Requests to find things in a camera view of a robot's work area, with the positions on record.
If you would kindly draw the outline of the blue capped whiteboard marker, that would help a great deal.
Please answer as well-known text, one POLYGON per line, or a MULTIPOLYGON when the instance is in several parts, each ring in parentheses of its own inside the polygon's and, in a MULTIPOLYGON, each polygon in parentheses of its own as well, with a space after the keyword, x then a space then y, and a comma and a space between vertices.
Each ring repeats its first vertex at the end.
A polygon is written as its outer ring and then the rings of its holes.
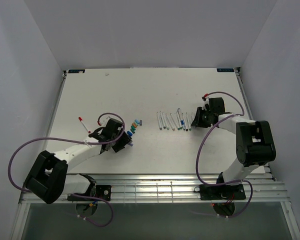
POLYGON ((186 125, 186 122, 185 122, 184 114, 183 114, 183 112, 181 111, 180 108, 177 109, 177 113, 178 113, 178 116, 180 118, 180 123, 181 123, 181 126, 182 126, 183 130, 188 131, 188 128, 187 128, 187 125, 186 125))

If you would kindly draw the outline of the grey white marker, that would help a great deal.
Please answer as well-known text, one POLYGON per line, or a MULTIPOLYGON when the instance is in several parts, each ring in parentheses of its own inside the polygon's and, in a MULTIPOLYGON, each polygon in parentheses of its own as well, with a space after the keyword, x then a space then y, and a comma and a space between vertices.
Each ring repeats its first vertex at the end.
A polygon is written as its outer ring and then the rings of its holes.
POLYGON ((161 123, 159 112, 156 113, 156 117, 157 117, 158 128, 159 128, 159 130, 162 130, 163 127, 162 127, 162 123, 161 123))

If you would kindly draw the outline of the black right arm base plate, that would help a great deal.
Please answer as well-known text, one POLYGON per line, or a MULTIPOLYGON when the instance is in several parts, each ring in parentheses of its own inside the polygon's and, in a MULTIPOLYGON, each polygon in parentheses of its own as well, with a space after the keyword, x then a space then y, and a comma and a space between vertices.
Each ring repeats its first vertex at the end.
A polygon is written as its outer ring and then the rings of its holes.
POLYGON ((207 186, 201 184, 195 187, 195 193, 200 194, 201 200, 245 200, 246 194, 242 184, 207 186))

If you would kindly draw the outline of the mint capped white marker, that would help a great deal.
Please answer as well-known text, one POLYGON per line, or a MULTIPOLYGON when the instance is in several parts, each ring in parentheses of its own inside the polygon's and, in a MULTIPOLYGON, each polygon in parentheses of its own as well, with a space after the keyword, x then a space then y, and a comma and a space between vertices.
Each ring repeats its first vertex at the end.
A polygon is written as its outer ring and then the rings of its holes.
POLYGON ((164 120, 165 120, 166 129, 170 130, 170 124, 169 124, 169 121, 168 121, 168 118, 167 118, 167 114, 164 113, 163 116, 164 116, 164 120))

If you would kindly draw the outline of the green capped white marker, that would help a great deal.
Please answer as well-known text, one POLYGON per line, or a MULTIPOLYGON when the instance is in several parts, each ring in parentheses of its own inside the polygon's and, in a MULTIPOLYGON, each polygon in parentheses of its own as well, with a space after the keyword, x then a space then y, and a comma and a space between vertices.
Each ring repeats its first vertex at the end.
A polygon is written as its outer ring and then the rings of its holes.
POLYGON ((191 126, 191 121, 190 121, 190 119, 189 118, 187 118, 187 122, 188 122, 188 129, 189 129, 189 131, 191 131, 192 130, 192 126, 191 126))

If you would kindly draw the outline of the teal capped white marker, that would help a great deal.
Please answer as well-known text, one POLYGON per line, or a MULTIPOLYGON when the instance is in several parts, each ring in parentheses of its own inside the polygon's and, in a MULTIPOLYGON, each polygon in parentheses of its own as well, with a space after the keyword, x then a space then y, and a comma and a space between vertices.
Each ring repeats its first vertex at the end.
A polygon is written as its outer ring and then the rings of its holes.
POLYGON ((172 113, 170 113, 170 117, 171 117, 171 119, 172 119, 172 122, 173 122, 175 128, 176 128, 177 130, 180 130, 179 124, 177 123, 177 121, 176 121, 176 119, 175 119, 175 116, 174 116, 172 113))

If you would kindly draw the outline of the orange capped white marker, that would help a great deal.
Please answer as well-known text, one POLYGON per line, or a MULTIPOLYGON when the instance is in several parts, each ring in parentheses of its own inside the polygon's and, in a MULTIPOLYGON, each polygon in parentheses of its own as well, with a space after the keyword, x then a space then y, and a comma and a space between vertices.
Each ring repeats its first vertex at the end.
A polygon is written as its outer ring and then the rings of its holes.
POLYGON ((174 124, 174 122, 173 122, 173 117, 172 117, 171 114, 168 115, 168 120, 169 120, 169 124, 170 124, 171 129, 172 129, 173 131, 175 131, 176 128, 175 128, 175 124, 174 124))

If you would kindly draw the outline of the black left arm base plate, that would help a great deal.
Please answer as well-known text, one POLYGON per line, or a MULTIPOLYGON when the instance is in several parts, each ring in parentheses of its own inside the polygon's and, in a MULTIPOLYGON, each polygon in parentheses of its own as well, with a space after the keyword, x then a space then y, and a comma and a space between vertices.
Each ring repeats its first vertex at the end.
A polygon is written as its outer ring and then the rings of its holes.
POLYGON ((95 201, 94 198, 111 200, 112 186, 111 185, 94 185, 90 186, 85 193, 73 193, 67 197, 68 201, 95 201))

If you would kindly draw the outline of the black capped white marker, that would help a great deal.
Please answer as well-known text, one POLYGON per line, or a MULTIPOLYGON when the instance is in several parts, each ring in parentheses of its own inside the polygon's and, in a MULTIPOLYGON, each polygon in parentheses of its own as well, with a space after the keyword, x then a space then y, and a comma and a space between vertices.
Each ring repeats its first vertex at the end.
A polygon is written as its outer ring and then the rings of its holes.
POLYGON ((188 113, 187 113, 187 112, 185 113, 185 117, 186 117, 186 125, 187 125, 187 129, 189 130, 189 125, 188 125, 188 120, 187 120, 187 118, 189 118, 189 116, 188 116, 188 113))

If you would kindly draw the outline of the dark green capped marker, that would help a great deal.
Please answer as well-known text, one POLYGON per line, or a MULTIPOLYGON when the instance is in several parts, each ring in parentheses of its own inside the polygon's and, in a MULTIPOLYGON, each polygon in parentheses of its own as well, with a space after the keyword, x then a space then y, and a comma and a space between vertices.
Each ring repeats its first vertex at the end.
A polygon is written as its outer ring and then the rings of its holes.
POLYGON ((183 119, 182 119, 181 114, 180 114, 179 111, 177 112, 177 116, 178 116, 178 121, 180 123, 180 128, 184 130, 185 129, 185 127, 184 127, 184 121, 183 121, 183 119))

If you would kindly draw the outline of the red capped white marker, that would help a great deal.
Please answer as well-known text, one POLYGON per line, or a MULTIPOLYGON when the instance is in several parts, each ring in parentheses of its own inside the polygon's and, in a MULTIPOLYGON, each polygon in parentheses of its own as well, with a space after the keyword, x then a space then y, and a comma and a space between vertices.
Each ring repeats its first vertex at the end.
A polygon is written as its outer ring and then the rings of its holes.
POLYGON ((82 124, 84 129, 87 131, 87 133, 90 134, 91 133, 90 129, 86 126, 86 124, 84 123, 83 119, 80 116, 78 117, 78 120, 82 124))

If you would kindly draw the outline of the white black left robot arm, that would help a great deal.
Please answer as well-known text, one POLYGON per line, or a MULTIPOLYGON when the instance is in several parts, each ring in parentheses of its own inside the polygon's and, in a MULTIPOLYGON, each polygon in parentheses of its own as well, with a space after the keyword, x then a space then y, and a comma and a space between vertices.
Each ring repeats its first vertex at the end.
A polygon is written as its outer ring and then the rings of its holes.
POLYGON ((132 145, 132 133, 123 131, 123 123, 108 118, 94 131, 89 131, 83 144, 74 144, 57 152, 42 151, 36 158, 24 186, 47 204, 52 204, 61 195, 69 201, 93 201, 100 198, 108 201, 95 179, 83 173, 69 175, 69 171, 84 161, 113 150, 119 152, 132 145))

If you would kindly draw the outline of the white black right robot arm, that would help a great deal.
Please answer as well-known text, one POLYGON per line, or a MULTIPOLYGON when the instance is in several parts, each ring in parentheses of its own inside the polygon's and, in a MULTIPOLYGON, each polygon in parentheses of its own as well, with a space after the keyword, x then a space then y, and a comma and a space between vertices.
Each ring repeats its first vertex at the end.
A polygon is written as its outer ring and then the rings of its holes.
POLYGON ((193 122, 194 128, 206 128, 195 160, 195 173, 199 173, 199 161, 204 144, 215 129, 226 130, 235 135, 235 160, 217 178, 216 183, 207 183, 201 177, 200 192, 210 199, 227 199, 244 193, 246 177, 260 166, 276 158, 276 147, 268 121, 255 121, 245 118, 245 112, 227 112, 224 99, 202 97, 203 106, 198 107, 193 122))

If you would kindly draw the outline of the light blue white marker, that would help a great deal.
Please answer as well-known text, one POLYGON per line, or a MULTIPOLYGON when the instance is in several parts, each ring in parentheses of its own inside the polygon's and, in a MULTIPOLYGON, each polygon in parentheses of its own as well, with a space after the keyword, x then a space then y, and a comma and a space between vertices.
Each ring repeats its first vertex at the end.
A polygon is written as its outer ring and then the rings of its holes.
POLYGON ((166 123, 165 123, 165 120, 164 120, 164 117, 163 117, 163 113, 160 111, 159 115, 160 115, 160 120, 161 120, 161 123, 162 123, 162 127, 163 127, 163 129, 166 129, 166 123))

